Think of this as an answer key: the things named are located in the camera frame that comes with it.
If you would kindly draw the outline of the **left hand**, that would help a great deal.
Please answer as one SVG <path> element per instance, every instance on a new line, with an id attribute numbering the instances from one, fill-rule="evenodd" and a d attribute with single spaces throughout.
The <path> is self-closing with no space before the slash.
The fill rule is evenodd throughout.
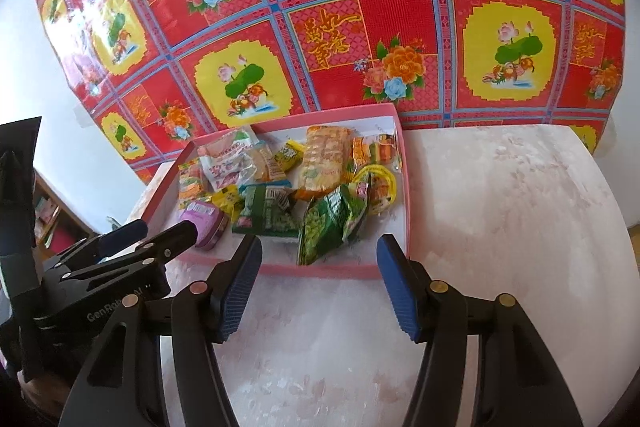
<path id="1" fill-rule="evenodd" d="M 53 375 L 40 375 L 28 381 L 23 371 L 17 373 L 17 381 L 23 397 L 37 411 L 55 419 L 61 417 L 70 394 L 65 381 Z"/>

